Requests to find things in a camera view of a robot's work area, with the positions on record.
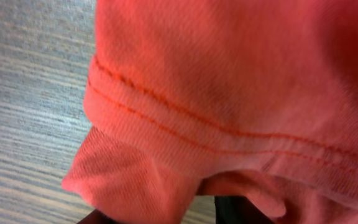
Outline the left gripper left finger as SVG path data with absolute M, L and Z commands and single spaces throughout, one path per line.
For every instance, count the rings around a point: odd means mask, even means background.
M 77 224 L 119 224 L 119 222 L 107 217 L 99 210 L 93 210 Z

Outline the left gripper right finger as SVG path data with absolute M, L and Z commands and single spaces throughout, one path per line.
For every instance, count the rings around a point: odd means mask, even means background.
M 215 196 L 216 224 L 273 224 L 247 198 Z

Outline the red printed t-shirt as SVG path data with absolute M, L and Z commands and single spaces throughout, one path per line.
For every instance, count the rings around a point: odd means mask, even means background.
M 197 195 L 274 223 L 358 223 L 358 1 L 98 0 L 62 187 L 121 223 Z

